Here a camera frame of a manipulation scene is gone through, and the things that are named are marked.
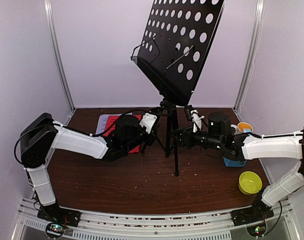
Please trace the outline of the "red sheet music page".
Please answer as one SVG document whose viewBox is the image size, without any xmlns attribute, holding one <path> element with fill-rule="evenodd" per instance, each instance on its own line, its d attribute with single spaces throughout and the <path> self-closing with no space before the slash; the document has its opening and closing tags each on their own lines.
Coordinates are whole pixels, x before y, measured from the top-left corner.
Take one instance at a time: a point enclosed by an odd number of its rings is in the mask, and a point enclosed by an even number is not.
<svg viewBox="0 0 304 240">
<path fill-rule="evenodd" d="M 103 136 L 107 137 L 108 135 L 113 133 L 114 136 L 124 137 L 125 136 L 125 124 L 123 124 L 123 121 L 125 120 L 125 117 L 123 116 L 122 120 L 118 121 L 117 119 L 119 118 L 119 116 L 121 114 L 108 114 L 108 115 L 109 115 L 109 117 L 108 117 L 107 124 L 106 124 L 105 130 L 104 130 L 106 132 L 103 134 Z"/>
</svg>

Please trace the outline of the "lavender sheet music page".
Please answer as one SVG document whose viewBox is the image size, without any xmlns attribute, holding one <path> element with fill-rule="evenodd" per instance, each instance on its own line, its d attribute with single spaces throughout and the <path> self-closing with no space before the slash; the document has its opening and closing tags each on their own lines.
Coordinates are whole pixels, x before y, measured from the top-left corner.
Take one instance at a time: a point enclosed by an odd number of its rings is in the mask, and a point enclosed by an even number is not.
<svg viewBox="0 0 304 240">
<path fill-rule="evenodd" d="M 96 134 L 100 134 L 105 130 L 108 117 L 109 117 L 108 114 L 102 114 L 99 116 L 99 120 L 96 128 Z"/>
</svg>

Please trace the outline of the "black music stand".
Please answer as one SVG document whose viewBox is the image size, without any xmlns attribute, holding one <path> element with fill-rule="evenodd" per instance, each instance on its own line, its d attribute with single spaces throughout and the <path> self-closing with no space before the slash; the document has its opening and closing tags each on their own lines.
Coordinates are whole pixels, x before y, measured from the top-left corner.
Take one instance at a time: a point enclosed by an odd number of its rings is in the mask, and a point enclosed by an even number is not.
<svg viewBox="0 0 304 240">
<path fill-rule="evenodd" d="M 153 1 L 142 42 L 131 60 L 163 96 L 167 112 L 165 155 L 174 153 L 179 175 L 177 143 L 170 133 L 179 128 L 177 107 L 189 104 L 208 57 L 226 2 L 224 0 Z"/>
</svg>

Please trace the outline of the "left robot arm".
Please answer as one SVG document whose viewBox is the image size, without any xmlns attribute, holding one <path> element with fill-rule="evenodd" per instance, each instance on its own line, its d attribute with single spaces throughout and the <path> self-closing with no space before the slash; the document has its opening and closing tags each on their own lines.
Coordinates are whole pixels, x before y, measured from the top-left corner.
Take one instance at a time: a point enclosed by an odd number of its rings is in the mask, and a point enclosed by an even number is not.
<svg viewBox="0 0 304 240">
<path fill-rule="evenodd" d="M 104 135 L 75 130 L 53 120 L 52 115 L 45 112 L 21 132 L 14 146 L 21 152 L 14 156 L 26 169 L 44 214 L 51 221 L 59 222 L 64 212 L 58 205 L 45 166 L 49 150 L 66 150 L 113 162 L 126 157 L 142 143 L 152 145 L 158 120 L 159 117 L 151 112 L 145 113 L 141 119 L 122 114 L 113 122 L 114 130 Z"/>
</svg>

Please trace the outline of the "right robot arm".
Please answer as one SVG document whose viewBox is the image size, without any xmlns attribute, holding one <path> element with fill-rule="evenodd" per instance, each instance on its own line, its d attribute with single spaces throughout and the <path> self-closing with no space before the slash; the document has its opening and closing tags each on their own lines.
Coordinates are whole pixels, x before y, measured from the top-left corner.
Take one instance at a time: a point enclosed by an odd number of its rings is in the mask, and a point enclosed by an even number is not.
<svg viewBox="0 0 304 240">
<path fill-rule="evenodd" d="M 187 149 L 200 146 L 214 149 L 231 161 L 243 162 L 263 158 L 297 159 L 298 163 L 281 179 L 265 187 L 248 209 L 251 220 L 260 220 L 279 200 L 304 186 L 304 127 L 279 135 L 257 135 L 252 132 L 235 134 L 230 118 L 221 112 L 208 115 L 207 130 L 203 130 L 203 118 L 196 112 L 189 114 L 193 125 L 172 131 L 177 145 Z"/>
</svg>

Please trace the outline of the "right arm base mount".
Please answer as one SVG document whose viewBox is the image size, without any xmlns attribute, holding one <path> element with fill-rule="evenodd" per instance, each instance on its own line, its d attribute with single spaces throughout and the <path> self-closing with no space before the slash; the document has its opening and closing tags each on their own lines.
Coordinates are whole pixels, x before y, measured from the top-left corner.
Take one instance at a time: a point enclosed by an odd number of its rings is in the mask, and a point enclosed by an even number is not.
<svg viewBox="0 0 304 240">
<path fill-rule="evenodd" d="M 266 220 L 274 216 L 271 209 L 262 211 L 252 207 L 233 210 L 230 214 L 235 227 L 245 225 L 247 233 L 255 238 L 263 237 L 267 233 Z"/>
</svg>

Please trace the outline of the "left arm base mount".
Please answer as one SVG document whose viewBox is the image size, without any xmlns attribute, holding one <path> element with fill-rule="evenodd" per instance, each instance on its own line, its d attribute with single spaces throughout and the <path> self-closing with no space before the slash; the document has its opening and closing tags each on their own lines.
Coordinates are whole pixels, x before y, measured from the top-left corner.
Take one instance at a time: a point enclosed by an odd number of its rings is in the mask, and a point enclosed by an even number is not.
<svg viewBox="0 0 304 240">
<path fill-rule="evenodd" d="M 48 221 L 45 226 L 45 233 L 52 239 L 57 239 L 66 234 L 70 227 L 77 227 L 81 213 L 76 210 L 60 208 L 58 211 L 45 211 L 40 209 L 37 217 Z"/>
</svg>

